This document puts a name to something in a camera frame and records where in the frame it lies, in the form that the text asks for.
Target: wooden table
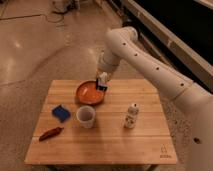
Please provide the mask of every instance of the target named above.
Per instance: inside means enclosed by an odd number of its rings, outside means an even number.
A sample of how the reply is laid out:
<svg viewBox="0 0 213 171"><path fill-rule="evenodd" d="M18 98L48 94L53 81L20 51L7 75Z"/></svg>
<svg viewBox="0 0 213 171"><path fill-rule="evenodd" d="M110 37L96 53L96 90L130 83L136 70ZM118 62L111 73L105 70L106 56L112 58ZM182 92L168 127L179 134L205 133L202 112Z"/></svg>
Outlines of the wooden table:
<svg viewBox="0 0 213 171"><path fill-rule="evenodd" d="M84 129L76 120L75 91L83 81L54 80L46 97L25 159L26 164L176 164L157 90L145 79L111 80L104 102L95 106L95 126ZM140 113L134 129L123 127L132 103ZM52 109L62 104L72 117L61 124ZM64 127L52 139L39 142L45 131Z"/></svg>

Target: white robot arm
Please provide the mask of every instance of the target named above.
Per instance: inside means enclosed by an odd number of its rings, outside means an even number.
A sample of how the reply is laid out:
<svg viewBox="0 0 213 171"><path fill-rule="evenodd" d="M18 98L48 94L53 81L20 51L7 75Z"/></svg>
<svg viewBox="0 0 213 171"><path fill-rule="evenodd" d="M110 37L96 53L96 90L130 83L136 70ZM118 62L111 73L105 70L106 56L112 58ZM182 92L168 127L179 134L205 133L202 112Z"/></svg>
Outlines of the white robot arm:
<svg viewBox="0 0 213 171"><path fill-rule="evenodd" d="M106 49L98 69L113 73L121 59L126 60L165 97L193 120L187 171L212 171L213 96L191 79L168 67L135 45L137 31L124 27L108 31Z"/></svg>

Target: blue object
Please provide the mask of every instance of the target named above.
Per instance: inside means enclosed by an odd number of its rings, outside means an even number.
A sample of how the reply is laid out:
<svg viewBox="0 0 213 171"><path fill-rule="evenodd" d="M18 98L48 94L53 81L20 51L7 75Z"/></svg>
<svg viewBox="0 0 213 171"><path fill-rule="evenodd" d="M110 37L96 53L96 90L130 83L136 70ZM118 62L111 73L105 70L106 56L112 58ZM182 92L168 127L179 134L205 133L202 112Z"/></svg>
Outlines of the blue object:
<svg viewBox="0 0 213 171"><path fill-rule="evenodd" d="M52 110L52 114L57 117L61 123L71 116L71 113L67 109L64 109L61 105L54 108Z"/></svg>

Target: white mug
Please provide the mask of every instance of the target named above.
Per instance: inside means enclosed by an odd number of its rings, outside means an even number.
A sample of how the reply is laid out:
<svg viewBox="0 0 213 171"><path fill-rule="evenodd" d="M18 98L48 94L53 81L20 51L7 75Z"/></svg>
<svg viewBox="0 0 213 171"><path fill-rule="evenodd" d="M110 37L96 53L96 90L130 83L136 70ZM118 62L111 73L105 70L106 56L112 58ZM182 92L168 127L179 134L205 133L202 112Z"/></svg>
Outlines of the white mug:
<svg viewBox="0 0 213 171"><path fill-rule="evenodd" d="M92 128L95 121L95 110L91 106L82 106L77 110L76 117L84 128Z"/></svg>

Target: concrete floor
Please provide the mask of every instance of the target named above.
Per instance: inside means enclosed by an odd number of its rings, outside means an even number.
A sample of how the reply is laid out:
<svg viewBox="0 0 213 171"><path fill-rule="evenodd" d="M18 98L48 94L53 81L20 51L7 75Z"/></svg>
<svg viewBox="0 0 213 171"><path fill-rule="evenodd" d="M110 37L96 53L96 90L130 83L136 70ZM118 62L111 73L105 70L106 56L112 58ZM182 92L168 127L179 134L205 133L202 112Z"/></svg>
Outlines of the concrete floor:
<svg viewBox="0 0 213 171"><path fill-rule="evenodd" d="M10 0L0 5L0 17L46 14L48 1ZM104 35L121 21L104 4L83 2L80 11L71 11L64 20L47 22L44 15L0 20L0 171L43 171L27 166L24 158L48 87L54 79L93 79ZM142 78L122 61L114 78ZM160 166L158 171L184 170L189 125L171 103L162 98L171 135L179 157L177 166ZM145 166L70 166L65 170L144 170Z"/></svg>

